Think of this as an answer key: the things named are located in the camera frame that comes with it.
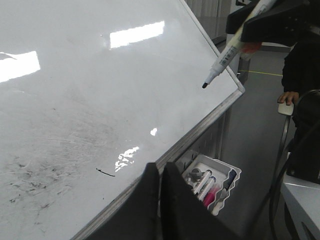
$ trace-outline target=black cable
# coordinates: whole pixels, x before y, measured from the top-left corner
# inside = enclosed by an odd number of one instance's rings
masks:
[[[308,140],[308,138],[312,135],[314,131],[316,131],[318,128],[320,128],[320,120],[318,120],[313,127],[306,133],[306,135],[303,136],[299,144],[296,146],[295,150],[290,154],[289,158],[283,165],[280,173],[278,174],[274,185],[271,187],[271,194],[270,194],[270,203],[269,203],[269,224],[271,228],[271,234],[274,240],[278,240],[275,224],[274,224],[274,215],[276,215],[276,211],[274,211],[274,203],[275,203],[275,196],[277,193],[277,190],[280,189],[280,183],[281,179],[286,172],[286,169],[288,168],[288,165],[295,159],[296,153],[303,148],[305,142]]]

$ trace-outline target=whiteboard surface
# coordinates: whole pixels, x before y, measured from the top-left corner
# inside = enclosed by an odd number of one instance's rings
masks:
[[[239,91],[201,88],[216,55],[180,0],[2,1],[0,29],[2,239],[70,239]]]

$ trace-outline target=gray floor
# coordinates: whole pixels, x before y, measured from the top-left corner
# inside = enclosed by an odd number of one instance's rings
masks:
[[[218,218],[240,237],[271,240],[268,222],[272,175],[285,117],[278,114],[277,98],[287,53],[259,51],[251,59],[245,94],[232,107],[223,161],[242,169],[237,188]],[[288,139],[293,137],[291,123]],[[275,218],[278,238],[290,240],[280,200]]]

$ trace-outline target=hand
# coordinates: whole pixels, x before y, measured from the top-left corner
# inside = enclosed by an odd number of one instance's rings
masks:
[[[299,93],[296,91],[286,91],[284,92],[279,98],[278,98],[278,103],[283,104],[286,102],[286,105],[290,106],[292,102],[294,104],[297,103],[299,99]]]

